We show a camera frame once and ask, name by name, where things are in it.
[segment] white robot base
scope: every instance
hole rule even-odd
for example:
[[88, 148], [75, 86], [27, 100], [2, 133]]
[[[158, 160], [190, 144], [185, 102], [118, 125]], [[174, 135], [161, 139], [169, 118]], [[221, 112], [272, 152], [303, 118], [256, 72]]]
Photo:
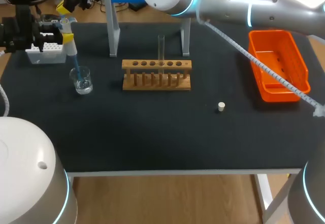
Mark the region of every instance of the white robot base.
[[77, 201], [50, 139], [34, 124], [0, 118], [0, 223], [74, 224]]

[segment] black tablecloth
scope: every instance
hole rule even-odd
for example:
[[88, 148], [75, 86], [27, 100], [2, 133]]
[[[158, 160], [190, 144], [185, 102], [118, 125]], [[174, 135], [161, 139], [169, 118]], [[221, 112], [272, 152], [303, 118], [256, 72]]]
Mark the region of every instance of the black tablecloth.
[[[80, 65], [93, 92], [79, 96], [73, 64], [30, 65], [12, 55], [1, 83], [10, 116], [39, 126], [69, 172], [301, 168], [325, 139], [325, 119], [305, 102], [261, 100], [248, 60], [203, 26], [191, 26], [192, 91], [122, 91], [122, 59], [181, 57], [179, 24], [121, 24], [118, 57], [109, 57], [105, 24], [75, 24]], [[220, 25], [245, 48], [245, 27]], [[308, 42], [295, 35], [309, 69], [310, 95], [325, 102], [325, 75]], [[216, 113], [225, 102], [223, 113]]]

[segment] orange basket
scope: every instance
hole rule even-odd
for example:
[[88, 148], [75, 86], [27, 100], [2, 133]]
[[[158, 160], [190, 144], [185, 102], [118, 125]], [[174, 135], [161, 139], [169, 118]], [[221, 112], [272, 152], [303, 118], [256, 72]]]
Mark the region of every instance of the orange basket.
[[[258, 30], [249, 33], [249, 53], [303, 93], [310, 92], [308, 69], [291, 33]], [[251, 61], [262, 99], [266, 102], [296, 102], [300, 98]]]

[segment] wooden floor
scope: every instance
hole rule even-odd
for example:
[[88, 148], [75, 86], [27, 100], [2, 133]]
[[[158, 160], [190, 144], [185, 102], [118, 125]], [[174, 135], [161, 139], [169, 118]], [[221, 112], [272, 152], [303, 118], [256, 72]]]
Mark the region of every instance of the wooden floor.
[[[51, 0], [40, 8], [43, 13], [56, 14]], [[12, 6], [0, 5], [0, 17], [13, 15]], [[99, 5], [87, 11], [77, 10], [74, 16], [79, 22], [106, 22]], [[120, 22], [178, 21], [150, 8], [118, 12], [118, 19]], [[315, 40], [312, 44], [325, 65], [323, 45]], [[0, 74], [8, 58], [8, 54], [1, 58]], [[275, 196], [286, 176], [269, 175], [269, 180]], [[249, 175], [79, 178], [74, 188], [79, 208], [77, 224], [261, 223], [255, 184]], [[287, 216], [279, 222], [287, 223]]]

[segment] white stand leg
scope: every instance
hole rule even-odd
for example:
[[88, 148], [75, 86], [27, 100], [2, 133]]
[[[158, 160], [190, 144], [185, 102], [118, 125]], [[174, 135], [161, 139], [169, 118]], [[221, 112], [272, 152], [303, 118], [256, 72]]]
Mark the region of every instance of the white stand leg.
[[286, 210], [288, 209], [289, 190], [295, 178], [295, 175], [291, 175], [270, 206], [263, 213], [264, 224], [275, 224], [285, 214]]
[[111, 0], [105, 0], [105, 7], [110, 57], [116, 57], [118, 41], [120, 39], [120, 27], [118, 25], [114, 3]]
[[189, 35], [191, 28], [191, 19], [182, 19], [181, 37], [182, 37], [182, 52], [183, 56], [189, 56]]
[[255, 181], [258, 191], [259, 202], [264, 212], [273, 201], [269, 180], [267, 174], [255, 175]]
[[267, 175], [255, 175], [258, 196], [263, 211], [263, 224], [276, 224], [285, 214], [288, 208], [287, 197], [295, 178], [295, 175], [291, 175], [275, 199], [273, 199]]
[[69, 178], [70, 184], [72, 185], [73, 184], [74, 177], [68, 177], [68, 178]]

